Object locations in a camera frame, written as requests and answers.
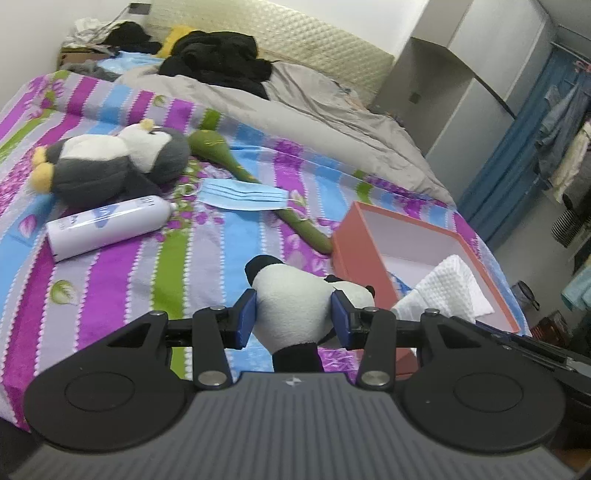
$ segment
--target yellow pillow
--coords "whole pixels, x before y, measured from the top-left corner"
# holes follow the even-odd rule
[[[166,59],[170,57],[174,44],[179,39],[183,38],[185,35],[191,33],[194,30],[194,28],[188,27],[187,25],[175,25],[168,34],[168,37],[166,37],[166,39],[164,40],[162,48],[158,51],[158,53],[155,56],[159,59]]]

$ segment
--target bottle label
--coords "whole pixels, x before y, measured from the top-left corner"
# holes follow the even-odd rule
[[[92,213],[95,216],[95,226],[97,228],[103,228],[109,222],[111,215],[117,210],[118,206],[119,205],[115,203],[114,205],[106,205],[92,210]]]

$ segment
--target colorful striped bedsheet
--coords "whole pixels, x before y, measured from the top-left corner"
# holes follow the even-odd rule
[[[296,208],[328,234],[357,199],[460,233],[527,332],[499,265],[454,209],[201,105],[60,71],[25,85],[0,115],[2,418],[26,428],[23,393],[39,372],[149,310],[178,319],[212,304],[233,304],[248,288],[244,266],[255,255],[275,255],[316,275],[331,272],[330,259],[272,213],[221,211],[196,202],[193,186],[201,178],[229,176],[199,159],[191,160],[171,192],[180,208],[162,230],[54,264],[43,225],[64,209],[52,195],[36,195],[27,185],[34,148],[74,135],[114,134],[142,118],[186,134],[216,129],[247,170],[289,190]],[[272,370],[254,337],[227,356],[235,377]],[[321,356],[326,371],[354,375],[359,365],[358,352],[322,350]],[[191,350],[176,349],[171,367],[190,378]]]

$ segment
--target cardboard box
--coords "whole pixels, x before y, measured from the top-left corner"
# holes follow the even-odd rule
[[[519,332],[505,300],[470,246],[458,234],[397,212],[354,202],[333,234],[333,266],[344,280],[375,288],[375,304],[390,309],[401,298],[389,273],[414,287],[450,255],[470,267],[494,313],[479,320]]]
[[[89,48],[62,48],[57,58],[57,70],[66,63],[84,63],[86,60],[108,59],[106,53],[99,53]]]

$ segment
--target blue face mask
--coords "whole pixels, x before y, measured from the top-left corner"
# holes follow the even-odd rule
[[[287,208],[288,191],[261,183],[232,179],[203,179],[197,199],[226,210],[279,210]]]

